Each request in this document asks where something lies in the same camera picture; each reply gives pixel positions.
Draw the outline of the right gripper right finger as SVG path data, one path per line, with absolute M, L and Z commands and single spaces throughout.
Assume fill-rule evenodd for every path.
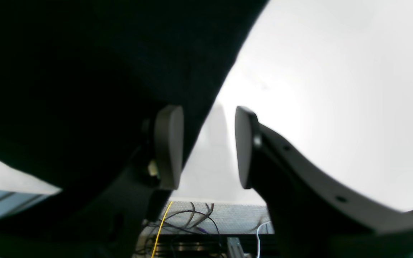
M 413 213 L 335 180 L 238 106 L 235 139 L 244 189 L 264 199 L 283 258 L 413 258 Z

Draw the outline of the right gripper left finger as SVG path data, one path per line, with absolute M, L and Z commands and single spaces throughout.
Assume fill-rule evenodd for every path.
M 113 200 L 113 256 L 130 258 L 142 225 L 155 221 L 182 173 L 185 116 L 167 105 L 143 123 L 143 143 L 116 180 Z

